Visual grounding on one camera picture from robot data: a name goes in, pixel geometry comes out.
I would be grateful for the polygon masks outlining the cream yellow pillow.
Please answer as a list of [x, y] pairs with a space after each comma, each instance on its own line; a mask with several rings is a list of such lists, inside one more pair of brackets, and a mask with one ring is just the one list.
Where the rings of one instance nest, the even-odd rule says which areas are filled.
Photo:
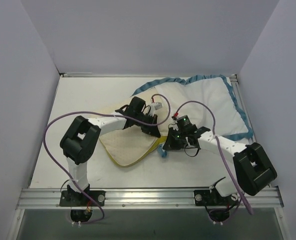
[[168, 124], [172, 121], [168, 118], [158, 126], [160, 138], [150, 136], [141, 131], [138, 126], [132, 126], [124, 130], [116, 130], [100, 136], [108, 157], [120, 167], [129, 167], [143, 160], [159, 145], [166, 141]]

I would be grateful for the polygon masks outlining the blue white pillowcase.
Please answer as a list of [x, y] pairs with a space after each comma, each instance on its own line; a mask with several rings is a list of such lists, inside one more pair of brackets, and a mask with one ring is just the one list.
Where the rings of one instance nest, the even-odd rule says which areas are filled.
[[225, 76], [193, 76], [188, 79], [163, 78], [149, 81], [135, 90], [135, 95], [149, 99], [154, 93], [168, 101], [157, 111], [162, 121], [168, 113], [187, 115], [197, 127], [214, 129], [216, 134], [235, 142], [254, 135], [245, 112], [239, 107], [231, 81]]

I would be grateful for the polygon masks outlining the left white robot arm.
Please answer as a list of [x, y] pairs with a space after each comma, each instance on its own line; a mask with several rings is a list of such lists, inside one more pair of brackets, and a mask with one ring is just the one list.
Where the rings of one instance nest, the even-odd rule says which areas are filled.
[[85, 205], [89, 200], [90, 184], [87, 179], [87, 161], [93, 155], [101, 135], [138, 126], [147, 135], [161, 137], [156, 126], [155, 111], [162, 108], [162, 104], [160, 102], [149, 104], [147, 113], [144, 112], [145, 104], [145, 100], [135, 96], [130, 104], [122, 106], [111, 114], [99, 118], [77, 116], [73, 120], [60, 141], [60, 147], [66, 156], [68, 171], [72, 176], [67, 192], [76, 205]]

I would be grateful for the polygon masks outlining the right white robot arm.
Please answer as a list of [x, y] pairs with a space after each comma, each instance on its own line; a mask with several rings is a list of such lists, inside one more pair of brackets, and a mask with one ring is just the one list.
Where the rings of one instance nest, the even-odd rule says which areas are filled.
[[235, 180], [220, 180], [209, 192], [212, 203], [220, 205], [227, 196], [242, 192], [255, 196], [274, 181], [278, 174], [264, 148], [257, 142], [244, 144], [215, 135], [207, 127], [192, 124], [187, 115], [177, 119], [174, 126], [168, 128], [168, 136], [162, 146], [163, 151], [178, 151], [196, 148], [223, 156], [233, 164]]

